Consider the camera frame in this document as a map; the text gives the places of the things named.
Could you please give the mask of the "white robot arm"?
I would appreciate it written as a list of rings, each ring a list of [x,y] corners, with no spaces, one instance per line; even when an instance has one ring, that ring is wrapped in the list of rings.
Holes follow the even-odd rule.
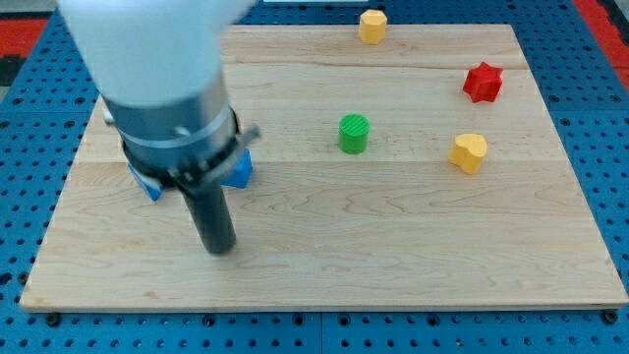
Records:
[[[219,186],[243,137],[223,80],[220,37],[255,0],[59,0],[129,162],[192,191]]]

